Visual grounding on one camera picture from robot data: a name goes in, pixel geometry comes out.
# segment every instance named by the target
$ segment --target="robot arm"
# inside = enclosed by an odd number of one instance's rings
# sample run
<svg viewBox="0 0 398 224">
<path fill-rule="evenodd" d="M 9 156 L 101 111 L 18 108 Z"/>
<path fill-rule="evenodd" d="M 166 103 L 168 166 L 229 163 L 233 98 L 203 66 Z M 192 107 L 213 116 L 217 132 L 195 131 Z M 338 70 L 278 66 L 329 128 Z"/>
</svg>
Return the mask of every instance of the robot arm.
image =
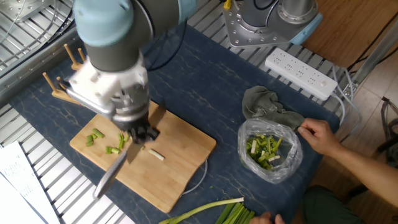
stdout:
<svg viewBox="0 0 398 224">
<path fill-rule="evenodd" d="M 196 0 L 76 0 L 73 12 L 88 60 L 70 78 L 67 93 L 138 143 L 156 138 L 148 122 L 148 79 L 140 47 L 195 9 Z"/>
</svg>

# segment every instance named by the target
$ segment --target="gray cloth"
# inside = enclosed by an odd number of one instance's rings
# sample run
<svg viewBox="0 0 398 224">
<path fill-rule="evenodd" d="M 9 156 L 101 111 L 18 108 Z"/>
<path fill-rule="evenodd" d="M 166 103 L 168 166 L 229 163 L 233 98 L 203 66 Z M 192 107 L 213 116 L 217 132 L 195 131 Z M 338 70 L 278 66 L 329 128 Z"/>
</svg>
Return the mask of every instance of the gray cloth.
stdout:
<svg viewBox="0 0 398 224">
<path fill-rule="evenodd" d="M 284 124 L 291 127 L 293 130 L 304 122 L 304 117 L 301 114 L 286 111 L 284 107 L 278 103 L 278 96 L 276 93 L 269 91 L 263 86 L 255 86 L 244 92 L 242 112 L 246 119 L 263 118 L 279 124 Z"/>
</svg>

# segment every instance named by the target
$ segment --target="human hand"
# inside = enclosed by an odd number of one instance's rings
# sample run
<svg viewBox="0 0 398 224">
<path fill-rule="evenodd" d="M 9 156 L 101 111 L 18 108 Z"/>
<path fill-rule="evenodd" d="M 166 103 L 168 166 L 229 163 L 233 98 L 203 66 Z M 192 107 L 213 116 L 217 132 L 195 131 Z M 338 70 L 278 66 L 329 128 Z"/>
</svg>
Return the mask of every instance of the human hand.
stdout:
<svg viewBox="0 0 398 224">
<path fill-rule="evenodd" d="M 271 213 L 266 212 L 262 214 L 260 217 L 254 217 L 252 220 L 250 220 L 250 224 L 272 224 L 270 218 L 271 218 Z M 281 215 L 277 215 L 275 217 L 275 224 L 285 224 Z"/>
<path fill-rule="evenodd" d="M 341 148 L 341 144 L 332 133 L 326 121 L 307 118 L 298 128 L 299 133 L 320 154 L 332 156 Z"/>
</svg>

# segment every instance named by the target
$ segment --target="knife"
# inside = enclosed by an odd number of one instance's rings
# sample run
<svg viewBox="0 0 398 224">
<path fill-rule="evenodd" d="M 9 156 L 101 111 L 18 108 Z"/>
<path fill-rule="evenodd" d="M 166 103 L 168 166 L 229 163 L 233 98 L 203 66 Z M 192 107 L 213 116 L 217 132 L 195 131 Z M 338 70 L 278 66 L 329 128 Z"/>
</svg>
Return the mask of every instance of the knife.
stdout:
<svg viewBox="0 0 398 224">
<path fill-rule="evenodd" d="M 166 107 L 164 101 L 155 109 L 155 111 L 151 114 L 148 119 L 149 124 L 151 126 L 151 131 L 155 131 L 157 125 L 160 123 L 160 120 L 164 117 L 166 113 Z M 145 142 L 136 143 L 134 140 L 132 144 L 123 151 L 118 159 L 111 165 L 111 167 L 106 171 L 105 175 L 99 181 L 97 187 L 94 190 L 93 196 L 94 199 L 99 200 L 105 192 L 109 189 L 109 187 L 114 182 L 116 175 L 122 169 L 126 160 L 129 161 L 129 164 L 137 157 L 138 152 L 144 146 Z"/>
</svg>

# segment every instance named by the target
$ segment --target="power strip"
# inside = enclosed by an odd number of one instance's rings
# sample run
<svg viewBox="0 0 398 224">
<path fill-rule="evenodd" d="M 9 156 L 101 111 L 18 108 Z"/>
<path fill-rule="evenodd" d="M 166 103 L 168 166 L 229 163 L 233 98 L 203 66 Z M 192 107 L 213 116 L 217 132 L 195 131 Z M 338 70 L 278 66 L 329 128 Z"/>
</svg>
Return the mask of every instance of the power strip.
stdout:
<svg viewBox="0 0 398 224">
<path fill-rule="evenodd" d="M 323 101 L 337 87 L 336 81 L 279 48 L 267 57 L 266 67 Z"/>
</svg>

